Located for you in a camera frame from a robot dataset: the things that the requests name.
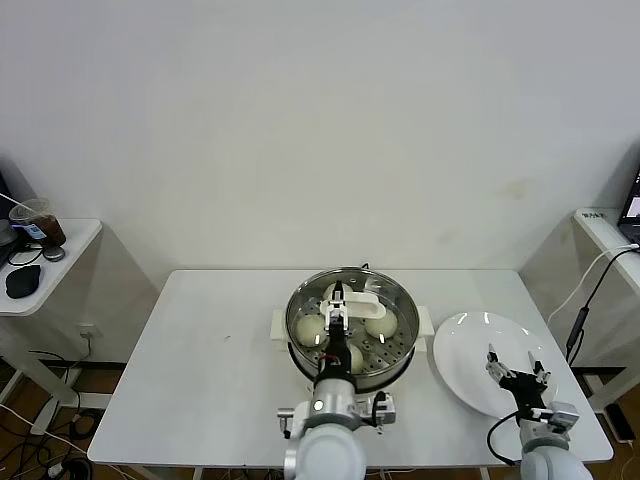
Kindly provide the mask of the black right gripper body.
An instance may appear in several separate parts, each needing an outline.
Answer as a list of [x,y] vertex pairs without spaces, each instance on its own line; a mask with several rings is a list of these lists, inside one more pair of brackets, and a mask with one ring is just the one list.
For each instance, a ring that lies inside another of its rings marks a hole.
[[534,374],[511,372],[499,380],[499,386],[512,394],[519,411],[546,408],[542,394],[547,385]]

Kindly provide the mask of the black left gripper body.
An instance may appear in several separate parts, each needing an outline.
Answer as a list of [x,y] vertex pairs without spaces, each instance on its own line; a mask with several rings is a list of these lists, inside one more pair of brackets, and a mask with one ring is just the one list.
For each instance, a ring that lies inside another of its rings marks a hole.
[[341,326],[329,327],[328,344],[319,358],[319,380],[352,381],[351,352]]

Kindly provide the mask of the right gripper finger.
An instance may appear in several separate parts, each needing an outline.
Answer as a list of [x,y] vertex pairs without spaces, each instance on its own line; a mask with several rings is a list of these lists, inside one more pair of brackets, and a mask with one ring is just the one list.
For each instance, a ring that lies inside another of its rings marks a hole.
[[492,343],[488,344],[487,363],[485,369],[497,384],[499,384],[503,379],[511,377],[510,369],[499,360]]
[[533,370],[533,374],[535,375],[536,382],[541,385],[547,385],[548,379],[550,377],[550,372],[544,368],[542,362],[534,356],[534,353],[532,351],[528,352],[528,358]]

